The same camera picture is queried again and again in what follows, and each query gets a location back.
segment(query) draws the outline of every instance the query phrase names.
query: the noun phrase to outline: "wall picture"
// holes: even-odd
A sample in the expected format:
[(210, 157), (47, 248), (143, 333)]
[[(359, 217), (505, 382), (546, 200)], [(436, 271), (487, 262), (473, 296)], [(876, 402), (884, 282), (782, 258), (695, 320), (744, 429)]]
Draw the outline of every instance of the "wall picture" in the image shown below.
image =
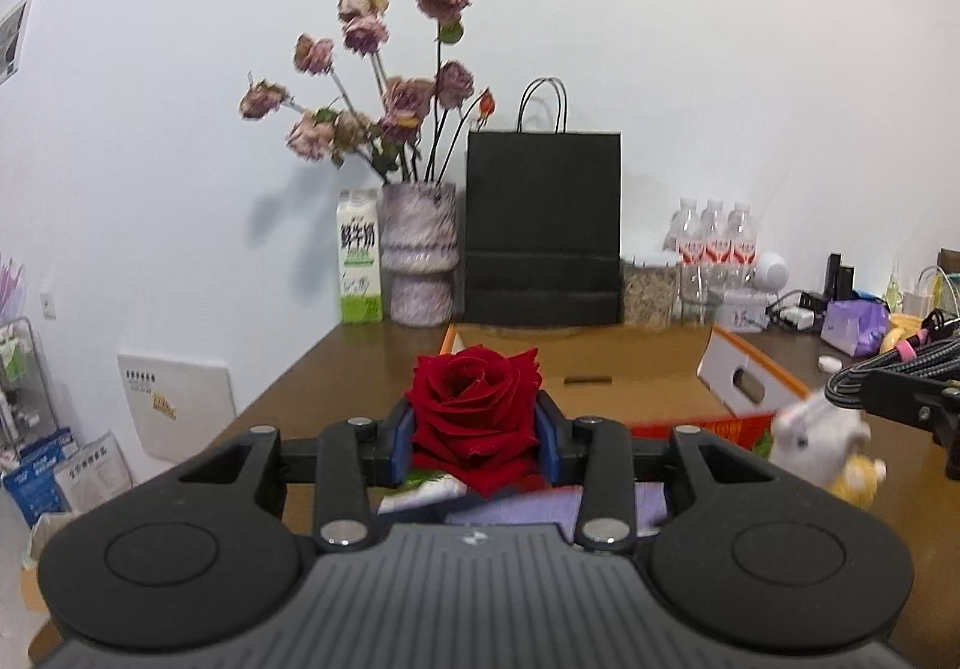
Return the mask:
[(20, 50), (27, 29), (27, 15), (31, 0), (22, 0), (16, 8), (0, 20), (0, 84), (20, 67)]

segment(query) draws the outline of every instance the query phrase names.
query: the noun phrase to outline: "marbled vase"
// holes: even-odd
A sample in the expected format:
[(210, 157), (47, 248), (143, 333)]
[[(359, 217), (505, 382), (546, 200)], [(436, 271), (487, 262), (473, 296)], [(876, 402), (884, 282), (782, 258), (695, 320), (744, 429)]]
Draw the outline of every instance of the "marbled vase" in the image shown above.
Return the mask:
[(390, 319), (415, 328), (449, 322), (450, 272), (460, 259), (454, 185), (385, 185), (382, 223), (382, 266), (393, 275)]

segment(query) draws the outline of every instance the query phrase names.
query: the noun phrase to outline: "gray ribbed surface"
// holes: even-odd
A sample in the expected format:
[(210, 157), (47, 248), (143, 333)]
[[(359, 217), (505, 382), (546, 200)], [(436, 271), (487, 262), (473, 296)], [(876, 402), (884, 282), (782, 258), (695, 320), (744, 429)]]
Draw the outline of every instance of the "gray ribbed surface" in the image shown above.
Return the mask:
[(765, 658), (673, 620), (629, 562), (566, 545), (552, 526), (396, 526), (377, 548), (318, 562), (276, 617), (181, 656), (71, 643), (45, 669), (905, 669), (871, 645)]

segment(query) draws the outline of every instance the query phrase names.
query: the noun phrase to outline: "milk carton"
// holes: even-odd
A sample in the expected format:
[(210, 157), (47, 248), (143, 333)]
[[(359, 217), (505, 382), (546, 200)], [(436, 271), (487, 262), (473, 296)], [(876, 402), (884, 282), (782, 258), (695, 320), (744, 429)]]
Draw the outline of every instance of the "milk carton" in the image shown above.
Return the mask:
[(337, 204), (337, 259), (343, 322), (383, 319), (376, 190), (341, 190)]

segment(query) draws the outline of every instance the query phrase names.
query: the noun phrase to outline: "black circular cover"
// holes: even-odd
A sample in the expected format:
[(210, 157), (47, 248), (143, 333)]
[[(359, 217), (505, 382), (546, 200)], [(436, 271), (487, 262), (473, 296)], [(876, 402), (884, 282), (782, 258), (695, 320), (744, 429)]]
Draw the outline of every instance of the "black circular cover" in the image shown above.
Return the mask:
[(256, 624), (299, 572), (293, 535), (216, 485), (137, 490), (51, 539), (37, 570), (65, 635), (131, 651), (218, 642)]
[(883, 634), (913, 583), (880, 521), (788, 475), (717, 487), (654, 542), (654, 581), (680, 615), (728, 643), (819, 653)]

